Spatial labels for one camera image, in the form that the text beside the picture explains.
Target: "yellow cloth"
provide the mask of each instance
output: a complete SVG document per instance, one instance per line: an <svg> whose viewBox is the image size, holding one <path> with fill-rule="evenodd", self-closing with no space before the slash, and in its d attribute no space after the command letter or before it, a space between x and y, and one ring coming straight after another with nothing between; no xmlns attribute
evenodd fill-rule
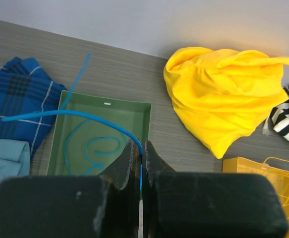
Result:
<svg viewBox="0 0 289 238"><path fill-rule="evenodd" d="M178 117L220 159L288 99L281 87L283 64L289 57L189 47L172 55L164 79Z"/></svg>

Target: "teal fabric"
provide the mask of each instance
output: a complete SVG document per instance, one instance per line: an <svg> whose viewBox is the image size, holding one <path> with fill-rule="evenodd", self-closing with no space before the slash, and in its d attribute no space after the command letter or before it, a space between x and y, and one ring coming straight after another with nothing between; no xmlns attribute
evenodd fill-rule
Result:
<svg viewBox="0 0 289 238"><path fill-rule="evenodd" d="M0 139L0 180L30 174L28 142Z"/></svg>

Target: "blue wire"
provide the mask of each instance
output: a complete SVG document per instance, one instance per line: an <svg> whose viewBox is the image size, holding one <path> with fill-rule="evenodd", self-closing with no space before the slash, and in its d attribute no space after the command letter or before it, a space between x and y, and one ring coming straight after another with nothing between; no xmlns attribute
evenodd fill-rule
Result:
<svg viewBox="0 0 289 238"><path fill-rule="evenodd" d="M91 115L91 114L87 114L87 113L83 113L83 112L77 112L77 111L72 111L72 110L53 110L53 111L46 111L46 112L40 112L40 113L28 113L28 114L22 114L22 115L17 115L17 116L6 117L6 118L2 118L2 121L13 121L13 120L20 120L20 119L40 118L40 117L54 116L54 115L79 116L79 117L83 117L83 118L87 118L90 120L100 122L104 125L107 125L107 126L113 128L113 129L116 129L116 130L120 131L121 133L129 136L135 142L135 144L138 146L140 155L143 155L143 148L142 148L141 142L130 131L128 131L128 130L124 129L123 127L121 127L117 124L114 124L110 121L107 121L107 120L102 119L100 117L97 117L95 115Z"/></svg>
<svg viewBox="0 0 289 238"><path fill-rule="evenodd" d="M23 115L18 115L18 116L12 116L12 117L7 117L7 118L3 118L2 121L12 121L12 120L18 120L18 119L28 119L28 118L36 118L36 117L44 117L44 116L52 116L52 115L74 115L74 116L81 116L81 117L85 117L85 118L88 118L87 120L83 121L82 123L80 123L70 134L69 136L67 137L66 141L65 141L65 144L64 144L64 160L65 160L65 165L66 165L66 168L67 168L67 172L68 174L70 174L70 168L69 168L69 164L68 164L68 160L67 160L67 146L68 146L68 142L69 142L69 139L72 137L72 135L86 122L90 121L90 120L94 120L94 121L97 121L97 122L100 122L102 124L105 124L111 128L114 128L116 130L118 130L120 132L120 134L122 135L123 137L123 140L125 142L125 144L127 143L126 141L126 138L124 136L124 134L128 135L131 139L134 140L134 142L137 144L138 148L139 148L139 152L140 152L140 155L143 155L143 148L142 148L142 145L141 145L141 142L133 135L131 134L129 131L125 130L124 128L112 123L112 122L109 122L109 121L106 121L102 118L99 118L99 117L96 117L94 115L89 115L89 114L86 114L86 113L82 113L82 112L76 112L76 111L71 111L71 110L64 110L65 106L67 105L68 101L69 101L69 98L74 90L74 88L76 87L81 75L83 74L83 72L85 71L85 68L88 64L88 61L89 61L89 58L91 56L91 53L88 53L86 58L85 58L85 61L83 63L83 66L79 72L79 74L77 75L74 83L72 84L69 92L68 92L68 95L66 96L62 106L60 107L59 110L55 110L55 111L48 111L48 112L34 112L34 113L30 113L30 114L23 114ZM86 150L87 150L87 147L90 143L92 143L93 141L96 141L96 140L103 140L103 139L114 139L118 142L118 148L113 151L113 152L109 152L109 153L103 153L103 152L99 152L99 151L95 151L95 153L97 154L100 154L100 155L111 155L111 154L114 154L116 153L119 149L120 149L120 141L119 139L117 139L116 137L111 137L111 136L107 136L107 137L97 137L97 138L94 138L90 141L87 142L87 144L85 145L84 147L84 155L86 157L86 159L93 163L94 165L91 166L87 171L84 172L84 175L88 174L92 169L98 167L102 170L103 169L103 165L102 164L96 164L94 161L92 161L88 156L87 156L87 153L86 153ZM141 164L141 168L140 168L140 191L142 190L142 164Z"/></svg>
<svg viewBox="0 0 289 238"><path fill-rule="evenodd" d="M88 145L96 140L105 140L105 139L113 139L113 140L116 140L118 142L118 148L115 150L115 151L112 151L112 152L109 152L109 153L104 153L104 152L100 152L100 151L96 151L95 150L95 153L98 154L98 155L113 155L114 153L116 153L119 149L120 149L120 140L116 137L113 137L113 136L104 136L104 137L97 137L97 138L94 138L90 141L87 142L87 144L84 146L84 154L85 154L85 157L87 158L87 160L89 160L91 163L93 163L89 157L87 156L87 149L88 149Z"/></svg>
<svg viewBox="0 0 289 238"><path fill-rule="evenodd" d="M85 71L85 68L86 68L86 66L88 64L90 56L91 56L91 53L88 53L86 58L85 58L84 64L81 67L81 70L80 70L79 74L77 75L73 85L70 87L70 90L69 90L69 92L68 92L68 94L67 94L67 96L66 96L66 98L65 98L65 100L64 100L64 102L62 104L62 106L60 107L60 110L63 110L65 108L66 104L68 103L69 98L70 98L71 94L73 93L74 88L76 87L76 84L78 83L78 81L80 80L80 77L82 76L82 74Z"/></svg>

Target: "wood grain surface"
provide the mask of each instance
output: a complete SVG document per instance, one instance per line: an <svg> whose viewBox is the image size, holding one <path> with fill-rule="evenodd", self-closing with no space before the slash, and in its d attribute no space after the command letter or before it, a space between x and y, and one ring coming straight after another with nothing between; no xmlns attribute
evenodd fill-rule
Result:
<svg viewBox="0 0 289 238"><path fill-rule="evenodd" d="M167 163L177 171L221 171L222 160L188 132L174 113L163 80L165 59L0 21L0 66L15 56L36 58L54 81L69 88L88 52L92 57L76 92L152 103L149 139ZM50 133L37 151L32 174L46 173L52 137ZM236 156L258 162L269 156L289 159L289 142L275 133L262 135L260 126L250 137L233 143L225 158ZM269 164L287 168L282 163Z"/></svg>

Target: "green box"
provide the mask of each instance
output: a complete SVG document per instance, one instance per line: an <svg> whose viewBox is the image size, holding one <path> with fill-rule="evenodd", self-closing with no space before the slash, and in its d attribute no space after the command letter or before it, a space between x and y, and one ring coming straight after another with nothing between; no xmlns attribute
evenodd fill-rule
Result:
<svg viewBox="0 0 289 238"><path fill-rule="evenodd" d="M63 103L68 91L62 91L59 105ZM72 93L66 110L92 114L111 121L134 134L141 143L149 136L151 104L112 98L95 97L85 94ZM64 143L70 133L86 118L78 116L58 115L55 124L53 145L47 175L67 175L64 161ZM95 121L83 124L70 138L67 146L67 160L71 175L82 175L93 164L84 156L85 144L96 137L113 136L120 140L120 149L112 155L99 155L94 151L108 153L118 148L114 139L97 140L89 144L88 157L104 168L110 165L123 151L125 142L121 134L106 125ZM102 170L94 168L88 175L97 175Z"/></svg>

